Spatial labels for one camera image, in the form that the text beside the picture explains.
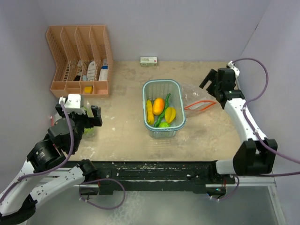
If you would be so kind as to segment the green cabbage toy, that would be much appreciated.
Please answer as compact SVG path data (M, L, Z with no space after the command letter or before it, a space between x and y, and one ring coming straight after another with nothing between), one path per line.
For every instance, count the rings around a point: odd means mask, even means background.
M84 129L84 135L93 135L94 134L94 128L91 127L91 128L85 128Z

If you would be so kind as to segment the clear orange-zip bag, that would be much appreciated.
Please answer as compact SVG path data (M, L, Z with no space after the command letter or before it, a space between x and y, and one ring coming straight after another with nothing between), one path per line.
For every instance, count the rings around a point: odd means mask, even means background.
M191 83L182 83L183 106L186 111L201 112L217 104L205 90Z
M87 100L81 100L81 107L78 108L79 104L75 101L63 100L68 116L78 126L78 130L79 123L82 123L83 135L93 135L94 127L102 126L101 109L98 106L91 105Z

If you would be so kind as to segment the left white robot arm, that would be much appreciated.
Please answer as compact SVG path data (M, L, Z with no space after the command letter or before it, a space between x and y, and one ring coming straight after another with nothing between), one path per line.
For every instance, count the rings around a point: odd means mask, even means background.
M57 104L55 108L61 118L48 128L44 139L34 146L20 172L0 194L2 225L26 223L44 200L71 185L83 181L91 184L96 180L96 167L89 159L84 159L64 175L47 184L38 185L51 172L63 167L70 156L76 153L86 128L102 126L101 109L96 105L91 106L92 117L87 115L85 109L76 112L67 109L63 103Z

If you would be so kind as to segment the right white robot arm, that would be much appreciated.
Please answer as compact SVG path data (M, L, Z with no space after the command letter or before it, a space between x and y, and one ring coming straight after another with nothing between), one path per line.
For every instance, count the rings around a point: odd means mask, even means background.
M230 116L241 142L232 159L215 162L216 167L208 173L209 180L213 183L220 183L225 174L260 176L271 173L276 154L267 148L278 149L276 140L267 138L244 106L246 101L242 91L235 89L235 71L229 67L211 69L199 86L203 89L211 82L206 91Z

